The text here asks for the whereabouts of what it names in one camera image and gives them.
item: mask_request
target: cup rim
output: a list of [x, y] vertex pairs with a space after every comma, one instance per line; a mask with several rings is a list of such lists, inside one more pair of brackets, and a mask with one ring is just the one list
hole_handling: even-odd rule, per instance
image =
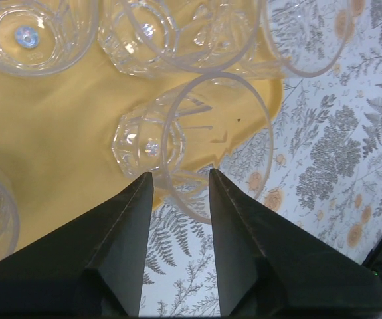
[[344, 32], [344, 36], [343, 36], [343, 40], [341, 42], [340, 48], [338, 49], [335, 56], [331, 59], [331, 62], [316, 72], [305, 72], [305, 71], [298, 70], [297, 68], [295, 68], [290, 63], [290, 61], [287, 58], [284, 58], [281, 55], [278, 47], [275, 44], [272, 33], [270, 32], [269, 16], [267, 13], [268, 0], [261, 0], [261, 1], [262, 1], [262, 14], [261, 14], [260, 18], [264, 22], [263, 23], [264, 36], [265, 36], [266, 40], [268, 41], [269, 47], [273, 51], [275, 57], [280, 61], [280, 63], [282, 65], [284, 65], [295, 76], [302, 77], [302, 78], [314, 78], [314, 77], [317, 77], [319, 75], [322, 75], [323, 73], [325, 73], [329, 69], [331, 69], [331, 67], [337, 62], [338, 58], [340, 57], [341, 52], [343, 52], [343, 49], [347, 43], [348, 36], [350, 34], [350, 31], [351, 31], [351, 22], [353, 20], [353, 15], [351, 14], [351, 0], [345, 0], [347, 3], [347, 8], [345, 10], [345, 12], [347, 13], [347, 25], [345, 28], [345, 32]]
[[84, 45], [84, 48], [69, 62], [64, 65], [56, 66], [54, 68], [48, 68], [44, 70], [21, 70], [20, 68], [15, 68], [11, 66], [7, 66], [4, 63], [0, 62], [0, 72], [4, 72], [14, 76], [46, 76], [52, 75], [56, 73], [60, 73], [73, 65], [75, 65], [81, 58], [88, 52], [90, 45], [93, 43], [96, 32], [98, 30], [99, 23], [99, 13], [98, 13], [98, 0], [87, 0], [91, 2], [91, 7], [89, 8], [92, 20], [90, 22], [90, 32], [89, 37], [87, 39], [87, 43]]
[[9, 246], [7, 247], [6, 252], [3, 254], [3, 258], [6, 256], [9, 256], [12, 254], [18, 244], [19, 239], [19, 229], [20, 229], [20, 223], [19, 223], [19, 214], [18, 214], [18, 207], [15, 203], [14, 197], [11, 194], [11, 192], [0, 182], [0, 193], [3, 195], [4, 200], [7, 201], [8, 206], [10, 206], [10, 220], [12, 222], [12, 238], [9, 243]]
[[167, 64], [173, 65], [174, 67], [187, 71], [192, 73], [199, 73], [199, 74], [207, 74], [212, 72], [220, 72], [222, 70], [228, 69], [230, 66], [238, 63], [244, 55], [247, 53], [247, 51], [250, 49], [250, 47], [253, 45], [254, 40], [258, 33], [258, 28], [260, 27], [260, 17], [261, 17], [261, 8], [262, 8], [262, 0], [254, 0], [256, 1], [256, 17], [255, 17], [255, 26], [252, 28], [252, 31], [250, 32], [250, 35], [247, 39], [247, 42], [242, 47], [242, 49], [229, 61], [224, 62], [223, 64], [220, 64], [219, 66], [210, 66], [210, 67], [197, 67], [197, 66], [191, 66], [186, 65], [183, 63], [180, 63], [175, 58], [171, 58], [170, 56], [167, 56], [164, 54], [157, 45], [142, 31], [140, 24], [134, 17], [134, 14], [132, 13], [132, 10], [130, 9], [130, 4], [128, 3], [128, 0], [120, 0], [123, 5], [123, 10], [128, 16], [128, 19], [130, 23], [132, 24], [135, 32], [139, 35], [139, 38], [142, 39], [142, 41], [158, 56], [160, 56]]
[[174, 204], [180, 208], [186, 215], [190, 216], [191, 218], [205, 224], [211, 224], [211, 219], [208, 219], [206, 217], [202, 217], [196, 213], [194, 213], [188, 206], [182, 201], [180, 196], [178, 196], [176, 188], [174, 187], [172, 180], [171, 180], [171, 174], [169, 171], [169, 166], [167, 163], [167, 139], [169, 137], [169, 126], [175, 119], [175, 113], [178, 109], [180, 103], [183, 101], [183, 99], [186, 97], [186, 95], [194, 89], [197, 85], [200, 85], [201, 83], [212, 80], [214, 78], [227, 78], [229, 80], [234, 80], [242, 84], [245, 88], [250, 90], [251, 93], [253, 93], [254, 97], [258, 100], [258, 103], [262, 107], [263, 112], [266, 116], [266, 126], [263, 127], [263, 129], [267, 128], [269, 131], [269, 138], [270, 138], [270, 149], [269, 149], [269, 155], [268, 155], [268, 163], [266, 166], [266, 173], [264, 174], [261, 187], [257, 191], [256, 195], [254, 196], [255, 199], [258, 199], [260, 197], [260, 194], [262, 193], [262, 190], [264, 189], [264, 186], [266, 185], [266, 182], [270, 175], [270, 170], [272, 168], [272, 161], [273, 161], [273, 149], [274, 149], [274, 134], [272, 129], [272, 122], [270, 119], [269, 110], [266, 107], [266, 104], [263, 101], [263, 98], [260, 96], [260, 94], [257, 92], [257, 90], [245, 79], [241, 78], [238, 75], [227, 73], [227, 72], [213, 72], [209, 74], [203, 74], [200, 77], [192, 80], [188, 84], [185, 85], [183, 90], [177, 95], [173, 103], [171, 104], [171, 107], [169, 109], [169, 112], [167, 113], [166, 120], [163, 125], [163, 133], [161, 136], [161, 174], [163, 176], [165, 185], [167, 186], [167, 190], [169, 191], [169, 196], [172, 196]]

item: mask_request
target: floral tablecloth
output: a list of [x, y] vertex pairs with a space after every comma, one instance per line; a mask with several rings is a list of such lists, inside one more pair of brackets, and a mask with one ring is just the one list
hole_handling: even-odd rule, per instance
[[[284, 82], [274, 165], [259, 201], [361, 263], [382, 236], [382, 0], [353, 4], [365, 9], [355, 11], [337, 64], [318, 78]], [[223, 166], [254, 195], [260, 154], [252, 144]], [[144, 283], [141, 316], [219, 315], [211, 226], [162, 205], [151, 221]]]

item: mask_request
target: table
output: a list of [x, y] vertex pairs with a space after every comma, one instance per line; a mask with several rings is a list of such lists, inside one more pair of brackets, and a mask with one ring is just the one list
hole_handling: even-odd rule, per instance
[[[258, 200], [361, 263], [382, 236], [382, 0], [354, 3], [365, 9], [334, 67], [284, 83]], [[221, 165], [250, 195], [260, 178], [253, 149], [249, 140]], [[211, 226], [164, 203], [151, 221], [140, 314], [218, 315], [213, 255]]]

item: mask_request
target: gray leaf pattern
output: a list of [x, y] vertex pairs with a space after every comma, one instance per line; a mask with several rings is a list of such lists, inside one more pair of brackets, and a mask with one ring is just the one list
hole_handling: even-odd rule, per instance
[[[320, 47], [314, 41], [309, 49]], [[274, 165], [259, 200], [274, 192], [278, 214], [360, 263], [382, 235], [382, 0], [366, 0], [354, 38], [329, 72], [284, 80], [284, 95], [272, 124]], [[251, 193], [268, 143], [260, 131], [220, 169]], [[143, 316], [218, 316], [211, 226], [169, 203], [155, 210], [143, 281]]]

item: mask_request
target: yellow tray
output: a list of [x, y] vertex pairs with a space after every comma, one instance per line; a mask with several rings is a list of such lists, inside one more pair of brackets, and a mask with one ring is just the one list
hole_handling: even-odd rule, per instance
[[[17, 248], [123, 190], [130, 181], [110, 148], [120, 116], [196, 76], [126, 76], [97, 43], [78, 64], [54, 76], [0, 73], [0, 169], [12, 181], [19, 208]], [[282, 81], [252, 84], [275, 117]]]

